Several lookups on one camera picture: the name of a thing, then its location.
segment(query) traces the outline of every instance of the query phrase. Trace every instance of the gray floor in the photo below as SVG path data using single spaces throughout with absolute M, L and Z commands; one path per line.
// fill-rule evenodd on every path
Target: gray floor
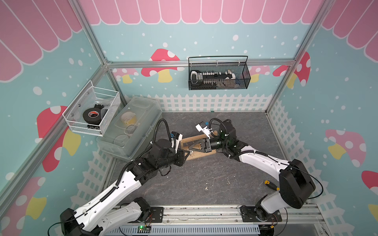
M 195 128 L 196 124 L 213 117 L 231 119 L 239 140 L 259 151 L 283 158 L 264 113 L 163 113 L 170 131 L 180 132 L 184 138 L 200 135 Z M 161 125 L 157 138 L 167 138 L 164 125 Z M 116 180 L 123 165 L 123 162 L 117 163 L 113 180 Z M 265 180 L 277 184 L 265 172 L 217 153 L 189 160 L 182 167 L 173 165 L 167 176 L 162 177 L 158 173 L 121 203 L 143 197 L 150 205 L 253 205 L 265 194 L 273 192 L 264 185 Z

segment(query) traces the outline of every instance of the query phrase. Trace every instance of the fence illustration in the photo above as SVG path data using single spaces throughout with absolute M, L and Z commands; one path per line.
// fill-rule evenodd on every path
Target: fence illustration
M 110 165 L 112 157 L 103 153 L 100 148 L 93 151 L 93 160 L 88 161 L 89 169 L 83 172 L 83 182 L 77 184 L 79 191 L 76 196 L 71 197 L 72 209 L 76 209 L 89 200 L 97 196 L 101 189 L 102 183 L 105 181 L 106 171 Z
M 281 105 L 282 101 L 277 101 L 270 112 L 274 129 L 278 134 L 278 138 L 284 145 L 284 152 L 289 160 L 298 159 L 305 165 L 308 172 L 322 182 L 324 187 L 323 194 L 315 199 L 310 200 L 311 203 L 318 204 L 322 215 L 332 233 L 339 235 L 352 236 L 354 226 L 345 223 L 342 215 L 343 209 L 336 206 L 334 200 L 336 195 L 331 194 L 327 190 L 328 182 L 322 181 L 320 178 L 321 170 L 317 170 L 314 166 L 315 159 L 310 159 L 308 156 L 310 150 L 304 148 L 305 141 L 299 139 L 300 133 L 295 132 L 295 125 L 291 124 L 291 118 L 288 118 L 288 112 L 285 112 L 285 106 Z M 314 181 L 316 189 L 319 190 L 320 185 Z
M 223 95 L 220 97 L 219 95 L 216 96 L 207 96 L 205 97 L 203 94 L 199 97 L 193 95 L 193 97 L 189 97 L 189 95 L 185 95 L 182 97 L 180 94 L 177 97 L 173 95 L 167 97 L 163 95 L 159 97 L 155 95 L 155 97 L 151 97 L 150 95 L 147 98 L 156 100 L 160 103 L 162 111 L 165 112 L 181 112 L 181 111 L 265 111 L 268 107 L 270 100 L 272 99 L 272 95 L 265 96 L 264 94 L 260 97 L 257 94 L 253 95 L 252 97 L 247 94 L 243 97 L 241 94 L 239 96 L 231 95 L 227 97 Z M 125 95 L 125 99 L 127 102 L 130 101 L 130 98 Z

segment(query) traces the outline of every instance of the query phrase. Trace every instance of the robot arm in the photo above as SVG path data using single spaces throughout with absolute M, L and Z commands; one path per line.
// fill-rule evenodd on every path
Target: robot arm
M 203 131 L 208 137 L 212 134 L 212 121 L 220 122 L 218 134 L 213 138 L 205 138 L 189 149 L 198 151 L 194 146 L 200 143 L 203 152 L 210 152 L 214 149 L 222 149 L 222 152 L 230 159 L 250 164 L 274 177 L 280 182 L 280 190 L 270 195 L 264 196 L 256 204 L 255 211 L 257 218 L 266 221 L 275 211 L 293 207 L 299 209 L 315 190 L 315 184 L 311 180 L 303 163 L 297 159 L 289 162 L 276 157 L 272 157 L 256 150 L 248 144 L 236 138 L 236 130 L 230 120 L 220 121 L 213 118 L 207 124 L 201 122 L 196 126 L 198 131 Z

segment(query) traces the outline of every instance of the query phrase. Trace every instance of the black metal bracket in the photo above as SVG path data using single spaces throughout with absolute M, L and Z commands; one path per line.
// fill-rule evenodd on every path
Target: black metal bracket
M 256 213 L 256 207 L 255 206 L 241 206 L 240 207 L 240 212 L 242 213 L 242 219 L 243 219 L 243 222 L 261 222 L 258 218 L 257 218 L 257 213 Z M 282 217 L 281 217 L 281 213 L 280 211 L 275 211 L 272 215 L 271 215 L 271 220 L 267 220 L 266 222 L 282 222 Z

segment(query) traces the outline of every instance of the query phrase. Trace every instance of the tape roll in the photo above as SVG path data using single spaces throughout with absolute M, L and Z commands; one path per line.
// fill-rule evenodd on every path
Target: tape roll
M 101 123 L 101 109 L 89 108 L 83 113 L 84 120 L 91 125 L 99 125 Z

